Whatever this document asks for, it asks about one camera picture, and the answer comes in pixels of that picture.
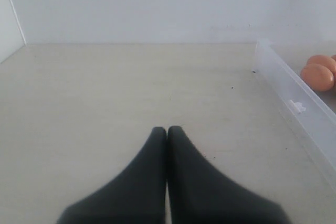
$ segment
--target clear plastic box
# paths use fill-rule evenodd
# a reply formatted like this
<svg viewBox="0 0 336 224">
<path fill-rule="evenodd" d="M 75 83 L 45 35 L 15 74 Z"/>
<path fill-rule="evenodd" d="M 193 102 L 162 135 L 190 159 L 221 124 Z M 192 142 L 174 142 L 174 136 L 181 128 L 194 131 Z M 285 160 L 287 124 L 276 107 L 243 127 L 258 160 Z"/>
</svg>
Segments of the clear plastic box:
<svg viewBox="0 0 336 224">
<path fill-rule="evenodd" d="M 276 45 L 260 40 L 255 52 L 255 71 L 258 79 L 268 84 L 266 87 L 271 86 L 269 94 L 276 99 L 275 105 L 336 191 L 336 114 L 297 74 L 306 58 L 298 57 L 295 52 L 305 50 L 307 55 L 319 48 L 310 45 L 307 50 L 307 46 Z"/>
</svg>

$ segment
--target brown egg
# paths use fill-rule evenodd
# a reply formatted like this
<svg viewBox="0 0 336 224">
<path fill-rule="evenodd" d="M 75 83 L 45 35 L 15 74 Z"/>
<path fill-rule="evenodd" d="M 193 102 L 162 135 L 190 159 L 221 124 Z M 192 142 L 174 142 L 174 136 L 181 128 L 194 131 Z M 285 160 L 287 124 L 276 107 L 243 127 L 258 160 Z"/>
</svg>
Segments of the brown egg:
<svg viewBox="0 0 336 224">
<path fill-rule="evenodd" d="M 336 73 L 336 61 L 326 55 L 314 55 L 307 61 L 308 64 L 316 63 L 328 68 L 332 73 Z"/>
<path fill-rule="evenodd" d="M 325 66 L 315 63 L 306 65 L 300 76 L 314 91 L 327 91 L 332 89 L 335 84 L 333 73 Z"/>
</svg>

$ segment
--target transparent tray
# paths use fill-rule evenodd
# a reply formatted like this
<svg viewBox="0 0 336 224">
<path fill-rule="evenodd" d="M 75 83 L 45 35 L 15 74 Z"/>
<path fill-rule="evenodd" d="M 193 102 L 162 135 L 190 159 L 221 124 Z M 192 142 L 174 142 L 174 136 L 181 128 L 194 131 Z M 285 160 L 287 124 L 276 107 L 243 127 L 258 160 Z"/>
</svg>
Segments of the transparent tray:
<svg viewBox="0 0 336 224">
<path fill-rule="evenodd" d="M 255 52 L 257 77 L 267 83 L 267 87 L 271 86 L 270 94 L 275 101 L 275 96 L 281 99 L 282 103 L 275 105 L 336 191 L 336 114 L 285 62 L 289 57 L 286 51 L 277 50 L 284 47 L 266 39 L 258 42 Z"/>
</svg>

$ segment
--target egg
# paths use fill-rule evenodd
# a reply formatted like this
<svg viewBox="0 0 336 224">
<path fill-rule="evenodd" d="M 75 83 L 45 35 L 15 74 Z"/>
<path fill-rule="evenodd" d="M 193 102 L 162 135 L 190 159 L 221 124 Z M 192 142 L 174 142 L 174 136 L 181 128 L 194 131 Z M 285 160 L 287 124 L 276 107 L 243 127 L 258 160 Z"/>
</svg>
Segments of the egg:
<svg viewBox="0 0 336 224">
<path fill-rule="evenodd" d="M 333 73 L 325 66 L 316 63 L 306 65 L 302 69 L 300 76 L 314 91 L 328 91 L 335 84 Z"/>
<path fill-rule="evenodd" d="M 328 68 L 332 73 L 336 73 L 336 61 L 326 55 L 314 55 L 307 61 L 307 65 L 316 63 Z"/>
</svg>

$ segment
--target white wall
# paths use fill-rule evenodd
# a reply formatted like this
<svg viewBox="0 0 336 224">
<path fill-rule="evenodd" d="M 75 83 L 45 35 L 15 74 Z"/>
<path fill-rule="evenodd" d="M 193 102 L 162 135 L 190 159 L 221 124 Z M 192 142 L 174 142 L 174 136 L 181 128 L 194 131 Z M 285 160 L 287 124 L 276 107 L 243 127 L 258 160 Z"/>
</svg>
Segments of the white wall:
<svg viewBox="0 0 336 224">
<path fill-rule="evenodd" d="M 312 0 L 13 0 L 26 41 L 321 38 Z"/>
<path fill-rule="evenodd" d="M 0 62 L 24 45 L 10 0 L 0 0 Z"/>
</svg>

